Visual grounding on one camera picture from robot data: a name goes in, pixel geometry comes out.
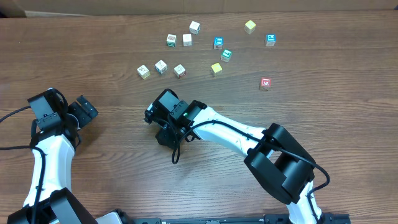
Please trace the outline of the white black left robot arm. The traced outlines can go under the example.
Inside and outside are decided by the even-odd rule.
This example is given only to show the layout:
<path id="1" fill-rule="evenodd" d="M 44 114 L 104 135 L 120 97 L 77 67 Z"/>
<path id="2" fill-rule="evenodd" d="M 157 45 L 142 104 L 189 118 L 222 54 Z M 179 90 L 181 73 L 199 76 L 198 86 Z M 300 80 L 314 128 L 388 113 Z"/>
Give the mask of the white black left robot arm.
<path id="1" fill-rule="evenodd" d="M 8 216 L 8 223 L 95 223 L 72 194 L 72 160 L 81 143 L 79 130 L 98 115 L 96 108 L 79 96 L 69 104 L 55 88 L 28 100 L 34 112 L 31 140 L 34 171 L 23 207 Z"/>

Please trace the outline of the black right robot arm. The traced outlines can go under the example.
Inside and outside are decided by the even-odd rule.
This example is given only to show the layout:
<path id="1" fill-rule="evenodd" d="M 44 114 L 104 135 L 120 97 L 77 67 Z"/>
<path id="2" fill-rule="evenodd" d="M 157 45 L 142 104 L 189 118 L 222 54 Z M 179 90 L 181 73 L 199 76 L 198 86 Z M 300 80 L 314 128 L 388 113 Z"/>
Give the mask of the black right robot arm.
<path id="1" fill-rule="evenodd" d="M 261 187 L 286 204 L 291 223 L 322 223 L 322 211 L 313 193 L 313 157 L 283 127 L 256 128 L 217 113 L 201 101 L 187 103 L 165 89 L 144 112 L 145 122 L 160 126 L 156 139 L 173 150 L 172 163 L 180 158 L 182 141 L 195 139 L 218 143 L 243 156 Z"/>

